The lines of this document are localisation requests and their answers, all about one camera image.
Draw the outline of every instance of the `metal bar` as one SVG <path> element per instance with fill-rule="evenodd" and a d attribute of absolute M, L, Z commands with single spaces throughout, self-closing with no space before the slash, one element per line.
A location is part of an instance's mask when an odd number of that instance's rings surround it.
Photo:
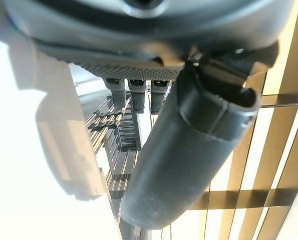
<path fill-rule="evenodd" d="M 297 96 L 293 94 L 264 95 L 261 98 L 261 108 L 279 108 L 298 106 Z"/>
<path fill-rule="evenodd" d="M 254 189 L 268 189 L 271 187 L 297 111 L 297 107 L 295 106 L 298 106 L 298 16 L 279 94 L 277 96 L 263 96 L 262 105 L 265 105 L 265 107 L 283 108 L 275 108 L 274 110 L 257 171 L 257 176 L 254 182 Z M 268 210 L 261 231 L 258 235 L 259 239 L 275 239 L 285 218 L 282 213 L 284 211 L 286 211 L 284 208 L 270 208 Z M 258 209 L 258 211 L 250 211 L 247 209 L 240 232 L 240 239 L 246 239 L 251 236 L 250 232 L 255 230 L 261 213 L 261 208 Z M 274 223 L 272 223 L 271 217 L 276 217 Z M 270 226 L 272 225 L 272 230 L 270 231 L 268 231 L 268 224 L 270 224 Z"/>
<path fill-rule="evenodd" d="M 296 188 L 277 188 L 268 191 L 254 189 L 241 191 L 210 191 L 206 192 L 205 196 L 201 197 L 199 201 L 196 201 L 189 209 L 234 210 L 290 206 L 296 194 Z"/>
<path fill-rule="evenodd" d="M 86 120 L 86 125 L 87 125 L 87 126 L 91 123 L 91 121 L 93 121 L 93 120 L 97 117 L 98 113 L 102 110 L 102 108 L 105 106 L 105 104 L 107 104 L 109 101 L 110 101 L 110 99 L 106 99 L 106 100 L 104 101 L 104 103 L 102 103 L 102 105 L 95 111 L 95 113 L 93 113 L 93 114 Z"/>
<path fill-rule="evenodd" d="M 296 133 L 295 139 L 292 144 L 287 162 L 284 166 L 282 175 L 278 183 L 278 189 L 296 189 L 298 190 L 298 131 Z M 288 213 L 288 208 L 282 208 L 281 210 L 276 210 L 274 208 L 269 208 L 267 216 L 261 227 L 258 239 L 274 239 L 276 238 L 279 230 L 283 224 L 283 221 Z M 272 221 L 276 219 L 279 224 L 271 226 Z"/>
<path fill-rule="evenodd" d="M 118 135 L 114 135 L 114 138 L 112 139 L 112 142 L 109 145 L 109 150 L 111 150 L 113 143 L 116 141 L 116 139 L 118 138 Z"/>
<path fill-rule="evenodd" d="M 246 81 L 247 88 L 253 88 L 257 93 L 262 94 L 263 86 L 265 82 L 266 72 L 261 72 L 252 75 Z M 251 139 L 254 131 L 255 122 L 249 127 L 247 132 L 244 134 L 243 138 L 240 140 L 239 144 L 233 151 L 232 164 L 230 169 L 228 190 L 229 191 L 239 191 L 242 183 L 242 177 L 244 174 L 245 164 L 249 153 L 249 148 L 251 144 Z M 221 219 L 219 240 L 225 240 L 229 238 L 231 225 L 234 217 L 234 210 L 224 211 Z"/>
<path fill-rule="evenodd" d="M 135 152 L 135 155 L 134 155 L 134 161 L 133 161 L 133 166 L 132 166 L 132 172 L 133 172 L 133 169 L 134 169 L 135 165 L 137 164 L 138 155 L 139 155 L 139 150 L 137 149 L 137 151 Z M 125 179 L 125 184 L 124 184 L 124 188 L 123 188 L 123 190 L 126 190 L 126 189 L 127 189 L 127 186 L 128 186 L 128 180 Z"/>
<path fill-rule="evenodd" d="M 206 199 L 208 199 L 208 202 L 207 202 L 207 213 L 205 215 L 205 224 L 204 224 L 204 233 L 203 233 L 203 239 L 205 239 L 205 232 L 206 232 L 206 229 L 207 229 L 207 221 L 208 221 L 208 212 L 209 212 L 209 203 L 210 203 L 210 187 L 211 187 L 211 184 L 208 186 L 207 189 L 209 189 L 209 191 L 205 192 L 204 195 L 207 195 Z"/>
<path fill-rule="evenodd" d="M 262 151 L 253 189 L 269 191 L 289 137 L 296 106 L 275 108 Z M 263 208 L 247 209 L 239 239 L 252 239 Z"/>
<path fill-rule="evenodd" d="M 126 153 L 126 156 L 125 156 L 125 162 L 123 164 L 121 174 L 124 174 L 125 173 L 125 167 L 126 167 L 127 162 L 128 162 L 129 153 L 130 153 L 130 150 L 127 150 L 127 153 Z M 122 185 L 122 180 L 119 180 L 118 191 L 122 190 L 121 189 L 121 185 Z"/>
<path fill-rule="evenodd" d="M 107 181 L 107 184 L 108 184 L 108 187 L 111 185 L 112 173 L 114 172 L 114 170 L 115 170 L 115 168 L 117 166 L 119 154 L 120 154 L 120 151 L 118 150 L 117 155 L 115 156 L 115 158 L 113 158 L 114 160 L 112 160 L 113 166 L 110 167 L 110 170 L 108 171 L 108 173 L 107 173 L 107 175 L 105 177 L 105 179 Z"/>
<path fill-rule="evenodd" d="M 126 167 L 126 164 L 127 164 L 128 156 L 129 156 L 129 150 L 127 150 L 127 153 L 126 153 L 126 155 L 125 155 L 125 159 L 124 159 L 124 161 L 123 161 L 123 165 L 122 165 L 121 174 L 123 174 L 124 171 L 125 171 L 125 167 Z M 111 188 L 112 191 L 115 190 L 116 182 L 117 182 L 117 181 L 114 181 L 113 184 L 112 184 L 112 188 Z M 122 184 L 122 180 L 119 180 L 119 185 L 118 185 L 118 189 L 117 189 L 117 190 L 120 189 L 121 184 Z"/>
<path fill-rule="evenodd" d="M 113 111 L 114 111 L 114 106 L 112 106 L 112 107 L 106 112 L 106 114 L 111 114 Z M 97 124 L 97 123 L 105 123 L 107 120 L 108 120 L 108 116 L 104 116 L 103 118 L 98 117 L 98 118 L 96 118 L 96 120 L 94 121 L 94 123 L 95 123 L 95 124 Z"/>
<path fill-rule="evenodd" d="M 112 165 L 112 163 L 113 163 L 113 157 L 114 157 L 114 154 L 115 154 L 116 150 L 118 149 L 118 147 L 119 147 L 119 144 L 117 143 L 117 144 L 115 145 L 115 147 L 114 147 L 114 150 L 113 150 L 113 152 L 112 152 L 112 155 L 111 155 L 110 159 L 108 160 L 108 162 L 109 162 L 109 166 L 110 166 L 110 167 L 111 167 L 111 165 Z"/>

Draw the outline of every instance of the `metal rod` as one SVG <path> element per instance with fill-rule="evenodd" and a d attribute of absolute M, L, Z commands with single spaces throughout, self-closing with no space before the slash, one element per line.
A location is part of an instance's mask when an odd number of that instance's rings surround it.
<path fill-rule="evenodd" d="M 139 149 L 137 149 L 137 151 L 135 152 L 135 155 L 134 155 L 134 162 L 133 162 L 132 171 L 134 170 L 135 165 L 137 164 L 138 155 L 139 155 Z M 127 189 L 127 185 L 128 185 L 128 180 L 125 179 L 125 184 L 124 184 L 124 189 L 123 190 Z"/>
<path fill-rule="evenodd" d="M 110 107 L 110 109 L 106 112 L 106 114 L 107 114 L 107 115 L 108 115 L 108 114 L 111 114 L 113 111 L 114 111 L 114 106 Z M 98 118 L 94 121 L 94 123 L 95 123 L 95 124 L 97 124 L 97 123 L 105 123 L 105 122 L 107 121 L 107 119 L 108 119 L 108 116 L 104 116 L 103 118 L 98 117 Z"/>
<path fill-rule="evenodd" d="M 122 165 L 122 171 L 121 171 L 121 174 L 124 174 L 125 167 L 126 167 L 126 165 L 127 165 L 127 161 L 128 161 L 128 156 L 129 156 L 129 150 L 127 150 L 127 153 L 126 153 L 126 155 L 125 155 L 125 159 L 124 159 L 124 162 L 123 162 L 123 165 Z M 112 190 L 113 190 L 113 191 L 114 191 L 116 182 L 117 182 L 117 181 L 114 181 L 114 183 L 113 183 L 113 185 L 112 185 Z M 121 188 L 121 184 L 122 184 L 122 179 L 119 180 L 118 190 L 120 190 L 120 188 Z"/>
<path fill-rule="evenodd" d="M 91 123 L 91 121 L 92 121 L 93 119 L 95 119 L 95 118 L 97 117 L 98 113 L 96 113 L 96 112 L 100 112 L 100 111 L 102 110 L 102 108 L 105 106 L 105 104 L 108 104 L 108 103 L 109 103 L 109 101 L 110 101 L 110 99 L 105 100 L 104 103 L 102 103 L 102 105 L 95 111 L 95 113 L 93 113 L 93 114 L 87 119 L 87 121 L 86 121 L 86 125 L 87 125 L 87 126 Z"/>
<path fill-rule="evenodd" d="M 97 152 L 100 150 L 100 148 L 102 148 L 104 145 L 104 142 L 101 142 L 101 144 L 98 146 L 97 149 L 95 149 L 94 153 L 97 154 Z"/>
<path fill-rule="evenodd" d="M 118 150 L 117 155 L 115 156 L 114 160 L 112 159 L 113 166 L 110 167 L 110 170 L 108 171 L 108 174 L 105 177 L 108 187 L 110 186 L 111 181 L 112 181 L 112 173 L 115 170 L 117 163 L 118 163 L 119 153 L 120 153 L 120 150 Z"/>

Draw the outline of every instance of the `black plastic housing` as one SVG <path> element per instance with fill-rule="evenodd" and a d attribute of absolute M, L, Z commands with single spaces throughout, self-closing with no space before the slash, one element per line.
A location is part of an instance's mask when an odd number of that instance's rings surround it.
<path fill-rule="evenodd" d="M 214 92 L 207 78 L 187 63 L 172 86 L 121 203 L 128 223 L 160 229 L 178 218 L 203 193 L 257 114 L 252 89 L 223 82 L 223 92 Z"/>

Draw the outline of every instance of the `gold metal slat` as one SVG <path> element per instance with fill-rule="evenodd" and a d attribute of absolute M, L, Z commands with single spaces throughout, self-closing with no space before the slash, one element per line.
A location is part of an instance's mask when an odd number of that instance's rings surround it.
<path fill-rule="evenodd" d="M 284 166 L 278 188 L 298 189 L 298 131 Z M 290 207 L 270 208 L 260 230 L 258 240 L 275 239 Z"/>

